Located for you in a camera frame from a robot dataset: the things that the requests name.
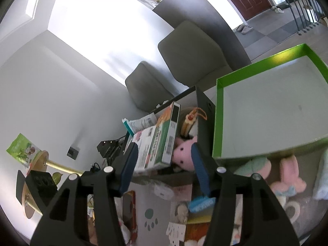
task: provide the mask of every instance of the product box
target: product box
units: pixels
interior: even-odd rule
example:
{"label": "product box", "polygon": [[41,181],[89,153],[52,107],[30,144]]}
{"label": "product box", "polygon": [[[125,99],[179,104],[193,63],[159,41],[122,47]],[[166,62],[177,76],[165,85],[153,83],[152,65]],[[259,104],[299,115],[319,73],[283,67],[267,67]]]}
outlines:
{"label": "product box", "polygon": [[217,80],[213,157],[287,157],[328,141],[328,68],[306,44]]}
{"label": "product box", "polygon": [[138,160],[134,171],[136,173],[157,170],[171,165],[175,134],[180,105],[171,103],[157,124],[137,132],[132,142],[138,145]]}

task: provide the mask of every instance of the green cardboard box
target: green cardboard box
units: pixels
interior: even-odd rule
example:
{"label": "green cardboard box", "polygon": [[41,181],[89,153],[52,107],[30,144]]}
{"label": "green cardboard box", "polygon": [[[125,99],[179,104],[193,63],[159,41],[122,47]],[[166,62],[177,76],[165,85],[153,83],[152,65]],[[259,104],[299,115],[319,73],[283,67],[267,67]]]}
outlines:
{"label": "green cardboard box", "polygon": [[217,80],[213,158],[285,157],[328,142],[328,68],[306,44]]}

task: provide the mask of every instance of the shoe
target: shoe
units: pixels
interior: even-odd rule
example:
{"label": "shoe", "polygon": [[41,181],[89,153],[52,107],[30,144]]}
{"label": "shoe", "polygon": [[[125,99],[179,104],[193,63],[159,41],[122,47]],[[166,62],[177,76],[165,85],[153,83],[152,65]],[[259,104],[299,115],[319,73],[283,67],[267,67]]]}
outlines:
{"label": "shoe", "polygon": [[237,32],[241,32],[244,28],[245,24],[241,24],[238,28],[237,28]]}
{"label": "shoe", "polygon": [[253,29],[253,27],[250,27],[250,26],[245,26],[242,30],[242,35],[245,35],[247,34],[248,32],[250,32],[251,30]]}
{"label": "shoe", "polygon": [[276,12],[276,13],[284,13],[284,11],[282,11],[280,8],[277,8],[277,9],[275,10],[275,12]]}
{"label": "shoe", "polygon": [[284,13],[284,11],[282,11],[279,7],[276,6],[273,6],[271,9],[274,10],[276,13]]}

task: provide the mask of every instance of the gray floor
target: gray floor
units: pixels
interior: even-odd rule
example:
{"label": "gray floor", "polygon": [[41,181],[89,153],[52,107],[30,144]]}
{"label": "gray floor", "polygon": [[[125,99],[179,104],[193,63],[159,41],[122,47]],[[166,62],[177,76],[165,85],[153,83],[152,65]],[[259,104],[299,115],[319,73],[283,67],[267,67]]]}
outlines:
{"label": "gray floor", "polygon": [[[310,24],[304,18],[301,19],[298,15],[296,17],[300,29]],[[269,9],[247,23],[253,27],[253,30],[245,35],[240,32],[235,34],[251,60],[298,32],[290,8],[285,9],[284,13],[276,13]]]}
{"label": "gray floor", "polygon": [[264,58],[301,43],[306,43],[310,46],[311,49],[314,50],[326,64],[328,64],[328,28],[322,24],[319,24],[319,26],[316,25],[316,27],[311,29],[309,32],[303,33],[302,36],[294,34],[285,41],[252,60],[252,63],[263,60]]}

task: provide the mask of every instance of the pink plush bunny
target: pink plush bunny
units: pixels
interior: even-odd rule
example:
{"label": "pink plush bunny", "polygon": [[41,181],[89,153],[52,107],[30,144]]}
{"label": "pink plush bunny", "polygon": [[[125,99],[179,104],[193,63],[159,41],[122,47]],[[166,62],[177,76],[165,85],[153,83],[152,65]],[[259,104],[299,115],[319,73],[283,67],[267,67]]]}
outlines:
{"label": "pink plush bunny", "polygon": [[197,142],[197,136],[187,141],[181,138],[175,138],[175,144],[178,146],[173,151],[172,162],[183,170],[194,171],[195,167],[191,159],[191,145],[195,142]]}
{"label": "pink plush bunny", "polygon": [[294,155],[280,161],[280,178],[270,188],[277,196],[291,197],[305,191],[306,182],[298,177],[298,163]]}

